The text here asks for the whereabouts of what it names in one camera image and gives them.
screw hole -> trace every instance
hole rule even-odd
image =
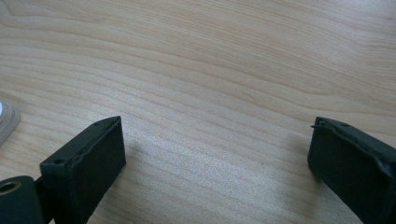
[[[0,186],[0,195],[8,194],[21,186],[20,181],[7,182]]]
[[[64,163],[65,161],[66,161],[65,158],[60,158],[60,159],[56,159],[53,163],[55,163],[55,164],[61,164],[61,163]]]

light wood surface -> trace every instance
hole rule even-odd
[[[0,1],[0,179],[122,116],[89,223],[360,223],[309,171],[316,116],[396,147],[396,2]]]

black object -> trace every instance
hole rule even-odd
[[[312,172],[364,223],[396,223],[396,149],[336,120],[313,128]]]
[[[121,118],[98,121],[41,162],[36,182],[0,182],[0,223],[86,223],[125,163]]]

black plastic part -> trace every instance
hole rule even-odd
[[[363,223],[396,223],[396,149],[336,120],[317,118],[313,127],[313,173]]]
[[[32,177],[16,176],[0,182],[0,223],[44,224]]]
[[[40,164],[55,222],[86,223],[125,165],[121,118],[98,121]]]

table surface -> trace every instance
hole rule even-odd
[[[0,178],[122,117],[89,223],[360,223],[307,167],[316,116],[396,147],[396,2],[0,1]]]

